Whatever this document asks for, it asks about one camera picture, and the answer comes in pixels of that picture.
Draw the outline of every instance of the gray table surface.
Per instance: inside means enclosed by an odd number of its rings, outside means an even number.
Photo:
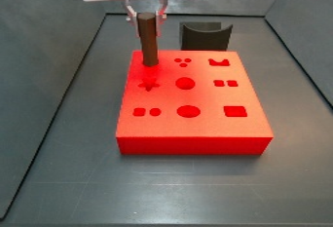
[[[122,156],[116,127],[132,51],[124,16],[108,17],[3,222],[7,224],[333,223],[333,117],[264,19],[235,24],[229,49],[248,68],[275,139],[261,156]]]

